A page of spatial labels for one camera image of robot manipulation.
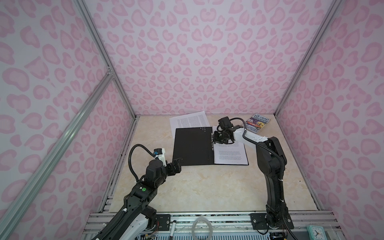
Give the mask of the printed paper sheet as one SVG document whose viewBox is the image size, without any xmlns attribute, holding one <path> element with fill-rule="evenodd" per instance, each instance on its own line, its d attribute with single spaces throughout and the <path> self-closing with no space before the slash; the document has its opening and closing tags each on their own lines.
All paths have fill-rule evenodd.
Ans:
<svg viewBox="0 0 384 240">
<path fill-rule="evenodd" d="M 205 111 L 170 118 L 172 136 L 175 138 L 176 129 L 209 127 L 209 121 Z"/>
</svg>

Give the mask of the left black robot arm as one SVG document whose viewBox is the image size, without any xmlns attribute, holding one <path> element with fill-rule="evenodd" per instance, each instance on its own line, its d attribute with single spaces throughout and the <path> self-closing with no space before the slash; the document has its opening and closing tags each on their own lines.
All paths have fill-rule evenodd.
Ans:
<svg viewBox="0 0 384 240">
<path fill-rule="evenodd" d="M 123 206 L 112 220 L 93 237 L 94 240 L 119 240 L 134 220 L 142 214 L 158 193 L 158 188 L 168 176 L 182 171 L 181 158 L 164 164 L 154 159 L 131 192 L 123 198 Z"/>
</svg>

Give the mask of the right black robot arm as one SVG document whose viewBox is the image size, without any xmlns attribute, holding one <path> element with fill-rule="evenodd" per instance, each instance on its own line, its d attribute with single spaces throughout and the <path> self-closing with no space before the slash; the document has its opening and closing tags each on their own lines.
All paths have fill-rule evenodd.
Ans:
<svg viewBox="0 0 384 240">
<path fill-rule="evenodd" d="M 267 186 L 266 225 L 269 229 L 294 228 L 284 196 L 284 172 L 287 158 L 276 137 L 262 137 L 246 127 L 242 118 L 224 117 L 218 120 L 213 140 L 217 144 L 243 143 L 254 147 L 257 165 L 264 174 Z"/>
</svg>

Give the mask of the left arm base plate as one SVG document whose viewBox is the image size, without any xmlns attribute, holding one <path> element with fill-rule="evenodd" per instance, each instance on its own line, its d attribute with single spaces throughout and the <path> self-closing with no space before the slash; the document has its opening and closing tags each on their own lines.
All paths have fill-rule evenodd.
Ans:
<svg viewBox="0 0 384 240">
<path fill-rule="evenodd" d="M 148 226 L 146 230 L 150 232 L 155 231 L 169 231 L 171 228 L 171 215 L 169 214 L 154 214 L 151 217 L 149 217 Z"/>
</svg>

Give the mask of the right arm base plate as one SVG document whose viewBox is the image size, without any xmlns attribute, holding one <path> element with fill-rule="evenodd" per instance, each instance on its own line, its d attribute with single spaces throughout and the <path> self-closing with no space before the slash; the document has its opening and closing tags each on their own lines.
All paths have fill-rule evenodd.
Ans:
<svg viewBox="0 0 384 240">
<path fill-rule="evenodd" d="M 276 224 L 268 223 L 266 213 L 251 213 L 250 214 L 251 224 L 253 230 L 266 231 L 266 230 L 293 230 L 294 223 L 290 214 L 285 214 L 284 217 L 278 217 Z"/>
</svg>

